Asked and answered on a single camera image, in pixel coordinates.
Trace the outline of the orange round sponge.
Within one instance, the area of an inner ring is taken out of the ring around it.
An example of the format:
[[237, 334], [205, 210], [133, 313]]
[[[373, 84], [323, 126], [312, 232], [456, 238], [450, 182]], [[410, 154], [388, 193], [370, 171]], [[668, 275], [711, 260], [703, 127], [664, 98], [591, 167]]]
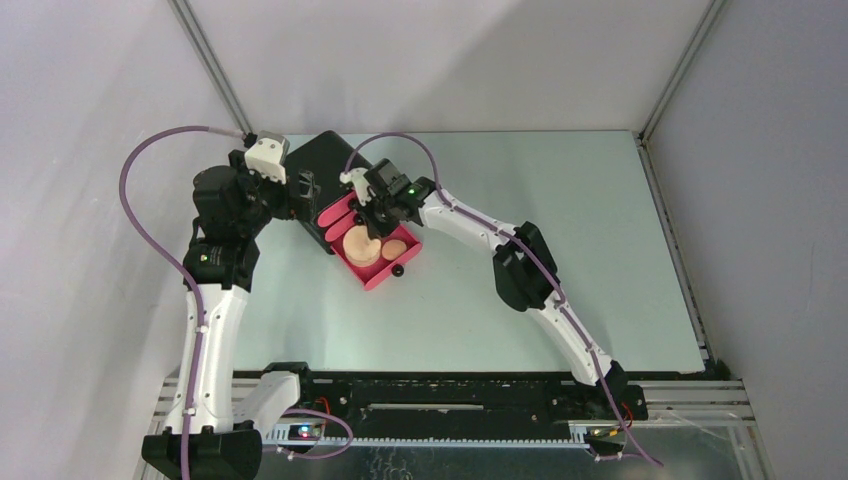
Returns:
[[408, 247], [406, 243], [399, 239], [387, 240], [381, 248], [381, 257], [386, 261], [395, 261], [402, 256]]

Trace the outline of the large beige sponge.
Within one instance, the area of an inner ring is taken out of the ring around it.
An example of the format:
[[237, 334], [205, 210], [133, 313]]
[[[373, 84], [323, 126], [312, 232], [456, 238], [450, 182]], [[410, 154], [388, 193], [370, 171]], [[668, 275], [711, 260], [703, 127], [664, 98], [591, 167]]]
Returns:
[[342, 250], [351, 265], [366, 268], [381, 259], [382, 241], [371, 239], [366, 226], [354, 225], [343, 236]]

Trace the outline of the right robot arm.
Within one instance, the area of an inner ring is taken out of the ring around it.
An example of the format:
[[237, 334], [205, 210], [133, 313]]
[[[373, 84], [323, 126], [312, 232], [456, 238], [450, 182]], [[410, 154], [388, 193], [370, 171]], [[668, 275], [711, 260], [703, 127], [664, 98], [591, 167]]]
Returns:
[[388, 159], [340, 176], [352, 188], [355, 208], [372, 236], [385, 236], [402, 222], [440, 231], [490, 255], [495, 289], [510, 308], [531, 315], [568, 361], [585, 411], [606, 418], [622, 403], [628, 376], [593, 339], [557, 277], [557, 265], [539, 230], [496, 220], [421, 177], [411, 181]]

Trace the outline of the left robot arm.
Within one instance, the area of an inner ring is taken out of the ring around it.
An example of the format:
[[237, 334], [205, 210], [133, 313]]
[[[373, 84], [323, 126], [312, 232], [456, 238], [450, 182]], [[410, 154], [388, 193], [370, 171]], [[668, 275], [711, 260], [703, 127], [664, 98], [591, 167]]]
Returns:
[[304, 416], [315, 388], [305, 366], [271, 371], [242, 401], [232, 397], [236, 339], [259, 259], [256, 239], [274, 218], [288, 220], [284, 153], [235, 150], [227, 165], [193, 180], [197, 211], [179, 262], [188, 288], [187, 329], [177, 393], [163, 430], [143, 440], [143, 459], [168, 479], [253, 479], [263, 440], [286, 412]]

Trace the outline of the black pink drawer organizer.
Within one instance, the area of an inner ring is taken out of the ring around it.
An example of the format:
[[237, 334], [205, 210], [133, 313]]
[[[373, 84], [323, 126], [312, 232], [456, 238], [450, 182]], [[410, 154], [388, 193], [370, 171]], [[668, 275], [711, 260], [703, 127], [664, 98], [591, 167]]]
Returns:
[[288, 181], [297, 180], [300, 169], [313, 171], [321, 187], [320, 196], [311, 203], [311, 214], [307, 221], [298, 221], [307, 233], [327, 254], [333, 255], [329, 243], [325, 240], [327, 230], [316, 224], [318, 215], [328, 206], [344, 197], [350, 190], [339, 180], [347, 160], [354, 148], [338, 133], [329, 130], [296, 148], [285, 159]]

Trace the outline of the pink bottom drawer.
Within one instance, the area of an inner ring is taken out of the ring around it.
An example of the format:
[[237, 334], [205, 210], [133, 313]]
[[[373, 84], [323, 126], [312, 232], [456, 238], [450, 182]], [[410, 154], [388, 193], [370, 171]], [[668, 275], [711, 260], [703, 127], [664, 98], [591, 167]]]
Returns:
[[364, 224], [350, 220], [331, 227], [325, 239], [366, 291], [390, 276], [402, 276], [406, 264], [423, 249], [421, 241], [403, 226], [388, 237], [371, 238]]

